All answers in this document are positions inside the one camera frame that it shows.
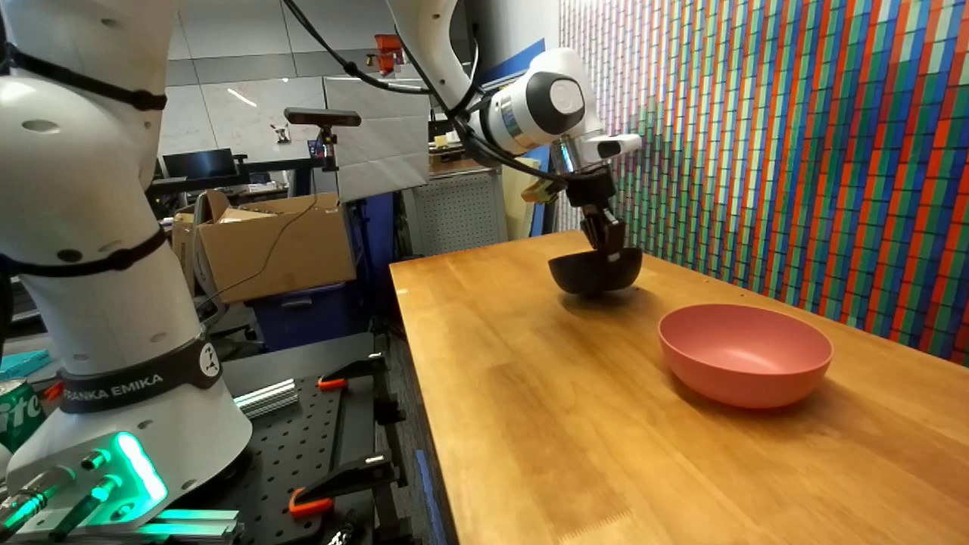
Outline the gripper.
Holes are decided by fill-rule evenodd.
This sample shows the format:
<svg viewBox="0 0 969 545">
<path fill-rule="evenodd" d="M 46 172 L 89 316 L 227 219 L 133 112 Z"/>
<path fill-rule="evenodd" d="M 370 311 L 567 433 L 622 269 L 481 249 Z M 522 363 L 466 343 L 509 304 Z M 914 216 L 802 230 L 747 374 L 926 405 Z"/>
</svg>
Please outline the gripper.
<svg viewBox="0 0 969 545">
<path fill-rule="evenodd" d="M 575 208 L 582 207 L 584 218 L 579 222 L 579 227 L 591 247 L 606 255 L 619 254 L 625 248 L 626 225 L 610 208 L 610 200 L 616 196 L 612 168 L 573 173 L 566 176 L 566 182 L 569 204 Z"/>
</svg>

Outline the black bowl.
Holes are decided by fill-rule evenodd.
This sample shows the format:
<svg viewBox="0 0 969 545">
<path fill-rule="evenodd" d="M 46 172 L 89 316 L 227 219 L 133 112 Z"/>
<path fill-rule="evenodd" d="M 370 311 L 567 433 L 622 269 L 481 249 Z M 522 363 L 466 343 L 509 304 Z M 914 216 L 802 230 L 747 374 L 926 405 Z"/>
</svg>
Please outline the black bowl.
<svg viewBox="0 0 969 545">
<path fill-rule="evenodd" d="M 566 294 L 592 296 L 632 286 L 641 265 L 643 252 L 639 248 L 623 248 L 616 254 L 586 251 L 564 255 L 551 259 L 548 269 Z"/>
</svg>

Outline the peach bowl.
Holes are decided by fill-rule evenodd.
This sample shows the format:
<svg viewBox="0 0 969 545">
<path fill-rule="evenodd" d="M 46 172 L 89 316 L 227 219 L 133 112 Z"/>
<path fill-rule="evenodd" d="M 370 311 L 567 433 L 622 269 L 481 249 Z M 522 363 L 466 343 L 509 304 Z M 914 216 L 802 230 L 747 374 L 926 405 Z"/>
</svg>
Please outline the peach bowl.
<svg viewBox="0 0 969 545">
<path fill-rule="evenodd" d="M 697 304 L 657 325 L 665 363 L 706 399 L 775 410 L 806 399 L 833 362 L 833 342 L 796 317 L 741 304 Z"/>
</svg>

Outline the grey perforated cabinet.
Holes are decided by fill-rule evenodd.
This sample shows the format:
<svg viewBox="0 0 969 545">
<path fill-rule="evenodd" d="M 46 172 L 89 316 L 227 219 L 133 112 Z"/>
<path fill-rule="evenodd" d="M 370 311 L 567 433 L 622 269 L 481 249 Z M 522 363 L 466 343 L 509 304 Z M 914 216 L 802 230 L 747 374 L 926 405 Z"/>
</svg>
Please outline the grey perforated cabinet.
<svg viewBox="0 0 969 545">
<path fill-rule="evenodd" d="M 401 196 L 410 246 L 418 256 L 509 241 L 502 180 L 495 169 L 436 173 Z"/>
</svg>

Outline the white panel board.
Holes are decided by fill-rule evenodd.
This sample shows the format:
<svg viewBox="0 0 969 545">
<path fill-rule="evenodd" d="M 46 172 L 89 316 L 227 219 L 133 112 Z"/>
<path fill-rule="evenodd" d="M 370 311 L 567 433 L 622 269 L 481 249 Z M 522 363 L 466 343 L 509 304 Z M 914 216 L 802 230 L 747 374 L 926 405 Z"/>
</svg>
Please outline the white panel board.
<svg viewBox="0 0 969 545">
<path fill-rule="evenodd" d="M 324 94 L 330 110 L 361 118 L 359 126 L 333 129 L 343 203 L 427 183 L 429 97 L 392 93 L 349 76 L 325 77 Z"/>
</svg>

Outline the black and orange clamp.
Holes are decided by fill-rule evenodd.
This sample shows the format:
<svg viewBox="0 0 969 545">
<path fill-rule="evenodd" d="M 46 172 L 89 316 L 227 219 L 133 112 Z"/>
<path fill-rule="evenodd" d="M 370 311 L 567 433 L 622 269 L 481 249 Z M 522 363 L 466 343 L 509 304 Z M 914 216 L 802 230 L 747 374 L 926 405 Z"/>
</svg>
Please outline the black and orange clamp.
<svg viewBox="0 0 969 545">
<path fill-rule="evenodd" d="M 397 482 L 400 477 L 400 469 L 388 451 L 361 456 L 295 489 L 288 499 L 288 514 L 294 520 L 322 516 L 335 508 L 336 497 L 375 490 Z"/>
<path fill-rule="evenodd" d="M 324 373 L 317 379 L 317 389 L 326 392 L 340 390 L 348 386 L 351 379 L 360 377 L 373 377 L 377 382 L 379 377 L 388 371 L 387 362 L 383 353 L 373 353 L 366 359 L 344 363 L 335 370 Z"/>
</svg>

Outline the blue storage bin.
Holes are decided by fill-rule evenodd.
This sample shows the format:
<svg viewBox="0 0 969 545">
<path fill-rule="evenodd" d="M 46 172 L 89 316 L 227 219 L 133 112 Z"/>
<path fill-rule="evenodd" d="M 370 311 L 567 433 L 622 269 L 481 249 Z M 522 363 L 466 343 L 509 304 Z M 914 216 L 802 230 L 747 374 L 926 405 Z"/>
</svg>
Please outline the blue storage bin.
<svg viewBox="0 0 969 545">
<path fill-rule="evenodd" d="M 368 316 L 352 286 L 345 283 L 246 301 L 264 349 L 287 350 L 366 331 Z"/>
</svg>

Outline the cardboard box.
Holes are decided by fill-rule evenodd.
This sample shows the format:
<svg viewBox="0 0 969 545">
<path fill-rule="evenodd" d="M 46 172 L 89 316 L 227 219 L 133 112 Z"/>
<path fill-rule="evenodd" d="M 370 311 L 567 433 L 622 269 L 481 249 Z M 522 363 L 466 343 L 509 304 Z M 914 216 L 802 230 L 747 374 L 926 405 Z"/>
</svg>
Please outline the cardboard box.
<svg viewBox="0 0 969 545">
<path fill-rule="evenodd" d="M 223 304 L 352 282 L 357 264 L 341 201 L 333 192 L 233 207 L 204 193 L 211 220 L 189 213 L 172 224 L 172 246 L 189 289 Z"/>
</svg>

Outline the silver aluminium bar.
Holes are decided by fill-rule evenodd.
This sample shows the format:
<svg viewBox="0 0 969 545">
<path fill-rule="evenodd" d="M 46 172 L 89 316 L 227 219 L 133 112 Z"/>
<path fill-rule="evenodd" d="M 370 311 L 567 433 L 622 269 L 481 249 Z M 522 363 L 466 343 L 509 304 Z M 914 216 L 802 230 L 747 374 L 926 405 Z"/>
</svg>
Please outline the silver aluminium bar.
<svg viewBox="0 0 969 545">
<path fill-rule="evenodd" d="M 298 388 L 294 379 L 280 381 L 276 384 L 260 388 L 259 390 L 235 397 L 233 403 L 249 420 L 256 419 L 276 410 L 291 406 L 300 400 Z"/>
</svg>

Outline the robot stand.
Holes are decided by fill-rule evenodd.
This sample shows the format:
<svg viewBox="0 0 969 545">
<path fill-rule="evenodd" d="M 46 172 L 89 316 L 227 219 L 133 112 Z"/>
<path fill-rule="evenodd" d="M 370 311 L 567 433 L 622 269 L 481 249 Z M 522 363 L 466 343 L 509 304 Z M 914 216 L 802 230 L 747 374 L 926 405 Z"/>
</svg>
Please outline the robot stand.
<svg viewBox="0 0 969 545">
<path fill-rule="evenodd" d="M 0 545 L 419 545 L 394 502 L 407 484 L 385 375 L 322 392 L 342 366 L 306 345 L 222 365 L 190 350 L 207 390 L 160 389 L 107 409 L 110 393 L 65 385 L 62 407 L 15 452 L 0 501 Z M 249 420 L 233 399 L 294 379 L 300 400 Z M 336 497 L 322 516 L 294 520 L 288 499 L 336 466 L 389 452 L 397 482 Z"/>
</svg>

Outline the black monitor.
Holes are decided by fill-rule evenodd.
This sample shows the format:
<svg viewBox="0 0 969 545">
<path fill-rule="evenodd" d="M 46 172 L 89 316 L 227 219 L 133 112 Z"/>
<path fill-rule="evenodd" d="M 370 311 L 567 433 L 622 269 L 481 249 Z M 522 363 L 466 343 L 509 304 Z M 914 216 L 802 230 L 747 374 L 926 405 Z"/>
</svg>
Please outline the black monitor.
<svg viewBox="0 0 969 545">
<path fill-rule="evenodd" d="M 169 177 L 207 179 L 235 176 L 238 173 L 231 149 L 166 154 L 162 157 Z"/>
</svg>

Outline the green drink can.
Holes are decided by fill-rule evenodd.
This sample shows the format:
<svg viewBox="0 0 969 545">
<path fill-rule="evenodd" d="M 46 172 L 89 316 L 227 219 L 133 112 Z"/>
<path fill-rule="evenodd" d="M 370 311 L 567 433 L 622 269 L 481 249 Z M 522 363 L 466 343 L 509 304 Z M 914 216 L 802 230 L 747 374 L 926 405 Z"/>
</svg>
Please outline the green drink can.
<svg viewBox="0 0 969 545">
<path fill-rule="evenodd" d="M 0 444 L 11 454 L 39 430 L 45 419 L 42 401 L 24 377 L 0 381 Z"/>
</svg>

